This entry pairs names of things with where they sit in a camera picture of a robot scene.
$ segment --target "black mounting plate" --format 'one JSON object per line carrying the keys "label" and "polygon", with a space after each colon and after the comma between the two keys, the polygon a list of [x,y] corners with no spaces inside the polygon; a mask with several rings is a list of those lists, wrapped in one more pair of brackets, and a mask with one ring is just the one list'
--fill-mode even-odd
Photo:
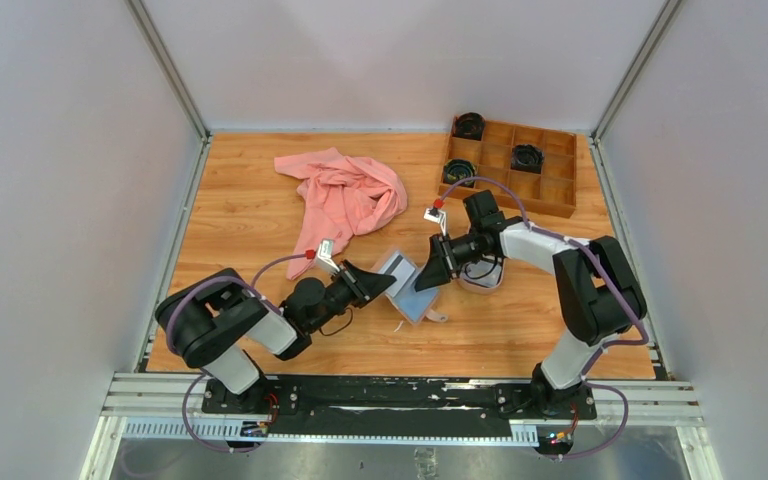
{"label": "black mounting plate", "polygon": [[[527,401],[529,387],[469,378],[280,375],[260,380],[243,396],[211,380],[202,410],[267,414],[265,397],[273,393],[279,408],[270,432],[308,435],[505,437],[509,419],[572,420],[570,408],[551,417],[531,407],[509,412]],[[596,418],[587,403],[591,395],[582,389],[572,398],[582,420]]]}

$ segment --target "black tape roll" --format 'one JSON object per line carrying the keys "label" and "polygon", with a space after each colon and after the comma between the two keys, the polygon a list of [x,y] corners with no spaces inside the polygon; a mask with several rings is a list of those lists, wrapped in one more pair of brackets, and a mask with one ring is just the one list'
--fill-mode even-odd
{"label": "black tape roll", "polygon": [[511,170],[540,173],[543,169],[543,152],[534,145],[517,145],[511,154]]}
{"label": "black tape roll", "polygon": [[464,113],[455,120],[454,136],[467,140],[481,140],[484,134],[484,117],[475,113]]}
{"label": "black tape roll", "polygon": [[[462,178],[474,176],[475,165],[462,158],[453,158],[452,160],[446,162],[446,165],[443,166],[443,183],[448,183],[449,185],[457,182]],[[472,188],[475,186],[475,182],[464,182],[461,184],[461,186]]]}

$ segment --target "metal frame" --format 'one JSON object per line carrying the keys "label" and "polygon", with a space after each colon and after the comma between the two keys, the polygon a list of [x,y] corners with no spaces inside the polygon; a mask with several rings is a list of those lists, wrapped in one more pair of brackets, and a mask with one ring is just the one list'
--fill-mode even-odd
{"label": "metal frame", "polygon": [[608,102],[608,107],[602,114],[602,118],[599,119],[599,123],[596,125],[596,129],[590,135],[594,140],[600,140],[604,138],[605,133],[611,127],[611,124],[616,118],[617,113],[625,102],[628,93],[637,81],[637,77],[643,71],[646,63],[649,61],[649,57],[652,52],[655,51],[655,47],[658,46],[661,39],[664,37],[667,29],[672,21],[675,19],[676,13],[679,7],[683,4],[684,0],[666,0],[664,6],[661,7],[661,11],[658,12],[658,16],[655,18],[655,23],[652,24],[652,28],[649,29],[649,33],[646,34],[646,39],[643,44],[640,45],[640,49],[634,56],[634,60],[631,61],[628,70],[625,72],[623,79],[620,81],[617,90],[614,92],[614,96],[611,101]]}
{"label": "metal frame", "polygon": [[[157,61],[163,69],[170,86],[184,108],[193,128],[202,139],[203,147],[198,160],[191,171],[191,179],[186,195],[182,201],[178,223],[169,247],[167,264],[157,281],[157,301],[162,300],[169,288],[172,273],[175,268],[184,232],[189,221],[190,212],[195,201],[198,186],[207,159],[207,153],[211,144],[212,132],[204,124],[198,112],[195,102],[184,85],[181,76],[175,68],[174,62],[169,56],[163,41],[157,32],[151,17],[142,0],[125,0],[133,13],[134,20],[143,32]],[[590,148],[593,160],[599,175],[599,180],[605,194],[608,212],[616,232],[618,240],[622,243],[630,257],[632,267],[637,270],[639,258],[634,248],[634,243],[629,237],[625,224],[622,205],[614,196],[614,180],[610,168],[605,161],[602,149],[602,138],[609,130],[612,122],[620,111],[625,99],[633,88],[637,78],[643,71],[654,49],[663,38],[664,33],[676,16],[682,0],[666,0],[660,10],[646,40],[641,45],[634,60],[629,66],[624,78],[609,102],[596,129],[590,132]],[[140,350],[147,359],[154,338],[154,324],[148,319],[146,329],[146,342]],[[653,333],[653,343],[650,343],[652,360],[654,363],[663,364],[660,351],[657,349],[657,329],[647,317],[647,327]],[[114,375],[107,398],[101,411],[96,432],[93,437],[84,468],[81,472],[82,479],[96,480],[108,479],[123,437],[136,435],[142,438],[177,438],[181,434],[181,404],[187,387],[195,379],[195,374],[189,373],[117,373]],[[492,382],[522,382],[522,379],[473,379],[468,383],[452,384],[451,388],[475,388],[476,384]],[[721,478],[716,459],[712,453],[708,441],[702,412],[696,399],[695,392],[688,382],[675,381],[609,381],[602,382],[615,386],[628,396],[630,402],[629,425],[641,426],[671,426],[675,427],[679,435],[685,462],[691,478]],[[188,402],[187,410],[193,418],[194,424],[206,425],[203,433],[222,437],[228,434],[224,430],[210,430],[211,426],[224,426],[225,422],[233,420],[265,420],[265,416],[258,415],[205,415],[200,411],[204,384],[198,385]],[[582,421],[585,425],[617,425],[621,418],[622,404],[617,398],[612,398],[608,392],[597,391],[594,393],[599,418],[595,421]],[[499,445],[515,445],[516,442],[527,440],[532,428],[538,426],[553,426],[566,424],[563,420],[511,420],[514,437],[498,439]],[[169,426],[171,429],[159,428]],[[314,442],[348,442],[348,443],[379,443],[393,444],[399,442],[434,442],[446,441],[446,439],[400,439],[400,438],[361,438],[344,437],[339,439],[324,438],[322,436],[277,436],[270,441],[314,441]],[[456,439],[455,442],[464,442],[464,439]]]}
{"label": "metal frame", "polygon": [[172,87],[172,91],[178,97],[178,101],[181,103],[181,107],[184,109],[184,113],[187,114],[190,123],[192,123],[196,134],[202,143],[206,142],[210,132],[196,107],[196,102],[187,90],[181,74],[175,68],[175,62],[169,56],[169,51],[166,49],[166,45],[164,45],[163,39],[157,31],[157,27],[154,26],[145,3],[143,0],[125,0],[125,4],[134,16],[134,22],[145,37],[146,43],[151,48],[151,53],[154,54],[154,58],[157,59],[161,70],[166,75],[166,79],[169,80],[169,86]]}

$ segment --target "cable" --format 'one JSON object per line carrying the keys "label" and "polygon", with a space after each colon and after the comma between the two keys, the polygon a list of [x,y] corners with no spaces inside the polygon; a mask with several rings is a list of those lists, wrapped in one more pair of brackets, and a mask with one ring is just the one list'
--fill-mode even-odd
{"label": "cable", "polygon": [[505,185],[504,183],[498,182],[496,180],[493,180],[492,178],[479,177],[479,176],[461,178],[457,182],[449,185],[449,188],[447,188],[446,191],[443,192],[443,195],[440,195],[440,200],[445,200],[446,197],[448,197],[449,195],[452,194],[452,191],[454,191],[455,187],[457,187],[458,185],[461,185],[461,184],[466,183],[466,182],[475,182],[475,181],[487,182],[487,183],[496,185],[497,187],[501,188],[505,193],[507,193],[513,199],[514,203],[517,204],[517,207],[519,208],[519,211],[522,213],[522,220],[525,221],[525,219],[526,219],[525,205],[522,204],[522,200],[520,200],[519,197],[517,197],[514,194],[514,192],[512,192],[511,189],[508,188],[507,185]]}
{"label": "cable", "polygon": [[570,425],[566,430],[558,432],[558,434],[555,435],[555,438],[552,440],[552,443],[558,443],[562,438],[572,435],[573,432],[575,432],[575,428],[578,427],[578,407],[575,406],[575,402],[570,402],[570,408],[572,408],[573,411],[572,425]]}
{"label": "cable", "polygon": [[[189,401],[190,395],[192,394],[193,389],[195,388],[195,386],[198,384],[198,382],[202,381],[205,377],[207,377],[206,373],[202,373],[199,376],[197,376],[196,379],[193,380],[193,383],[190,384],[189,388],[187,388],[186,393],[184,393],[184,401],[181,404],[181,418],[184,420],[184,428],[187,429],[187,434],[189,434],[190,438],[195,440],[196,443],[198,443],[199,445],[201,445],[201,446],[203,446],[203,447],[205,447],[205,448],[207,448],[209,450],[212,450],[214,452],[219,452],[219,453],[246,453],[246,452],[251,452],[251,451],[257,449],[257,447],[259,447],[261,445],[260,443],[255,445],[254,447],[247,447],[247,448],[231,448],[231,447],[222,448],[222,447],[218,447],[216,445],[213,445],[212,443],[208,443],[206,440],[204,440],[204,439],[200,438],[198,435],[196,435],[195,430],[193,429],[192,425],[190,425],[189,418],[187,418],[187,402]],[[277,404],[277,401],[278,401],[277,398],[275,398],[275,395],[273,395],[271,393],[269,395],[270,395],[270,398],[269,398],[270,420],[267,423],[267,425],[271,425],[272,423],[275,422],[276,413],[274,411],[274,406]],[[119,451],[118,462],[117,463],[119,464],[119,468],[121,468],[122,471],[125,472],[125,475],[128,475],[131,478],[139,478],[139,479],[152,478],[152,477],[155,477],[155,476],[163,473],[169,467],[171,467],[172,465],[177,463],[179,460],[181,460],[181,458],[183,458],[184,454],[187,452],[186,450],[182,450],[181,453],[176,455],[175,458],[170,460],[168,463],[166,463],[162,467],[157,468],[155,470],[152,470],[150,472],[139,473],[139,472],[134,472],[133,470],[131,470],[130,467],[128,467],[128,464],[127,464],[127,461],[126,461],[126,456],[129,453],[131,453],[133,450],[134,449],[126,449],[125,446],[122,446],[121,450]]]}
{"label": "cable", "polygon": [[[467,267],[469,265],[478,265],[478,262],[470,263],[470,264],[467,265]],[[490,275],[491,273],[493,273],[493,270],[495,270],[498,265],[499,265],[499,256],[498,255],[493,255],[493,266],[490,267],[490,270],[487,270],[486,272],[482,273],[481,275],[479,275],[477,277],[472,277],[472,276],[469,275],[469,272],[467,271],[466,267],[464,267],[464,275],[466,276],[466,278],[468,278],[470,280],[481,280],[482,278],[486,277],[487,275]]]}
{"label": "cable", "polygon": [[269,421],[266,422],[268,426],[275,423],[275,420],[278,419],[278,397],[274,393],[270,393],[266,398],[269,399]]}
{"label": "cable", "polygon": [[272,260],[271,262],[261,267],[261,269],[254,274],[254,277],[252,277],[252,288],[254,288],[254,286],[257,285],[257,281],[260,280],[260,276],[266,273],[267,270],[274,267],[275,265],[278,265],[281,262],[286,262],[288,260],[294,260],[296,258],[306,258],[306,257],[307,255],[304,253],[296,253],[293,255],[287,255],[286,257],[276,258],[275,260]]}
{"label": "cable", "polygon": [[322,328],[320,327],[320,329],[319,329],[319,333],[321,333],[323,337],[330,337],[330,336],[332,336],[332,335],[337,335],[338,333],[340,333],[340,332],[342,332],[343,330],[345,330],[346,328],[348,328],[348,326],[352,324],[352,320],[354,320],[354,319],[355,319],[355,311],[354,311],[354,310],[352,310],[351,308],[350,308],[350,309],[348,309],[348,310],[349,310],[349,321],[348,321],[348,322],[346,322],[346,324],[345,324],[345,325],[343,325],[342,327],[338,328],[337,330],[335,330],[335,331],[333,331],[333,332],[331,332],[331,333],[325,333],[325,332],[323,332],[323,331],[322,331]]}

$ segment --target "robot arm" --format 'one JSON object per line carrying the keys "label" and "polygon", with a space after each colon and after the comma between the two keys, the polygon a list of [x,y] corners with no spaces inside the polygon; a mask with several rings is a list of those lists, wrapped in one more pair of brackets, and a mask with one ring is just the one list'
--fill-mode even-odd
{"label": "robot arm", "polygon": [[451,238],[439,206],[426,219],[441,224],[443,233],[430,239],[428,262],[415,288],[423,290],[457,278],[466,265],[492,254],[522,260],[554,275],[567,330],[552,353],[532,373],[532,398],[543,411],[562,405],[582,387],[583,375],[603,346],[632,326],[631,320],[605,285],[596,286],[593,265],[577,245],[595,253],[600,265],[637,318],[646,302],[616,239],[569,238],[542,229],[522,217],[505,218],[493,195],[483,191],[464,199],[469,232]]}
{"label": "robot arm", "polygon": [[187,366],[207,371],[225,388],[243,395],[263,373],[237,341],[248,337],[281,360],[295,358],[312,344],[311,334],[349,306],[362,308],[395,282],[391,275],[366,272],[344,260],[331,260],[330,240],[316,264],[331,275],[300,280],[279,307],[260,297],[231,268],[170,296],[155,309],[170,350]]}

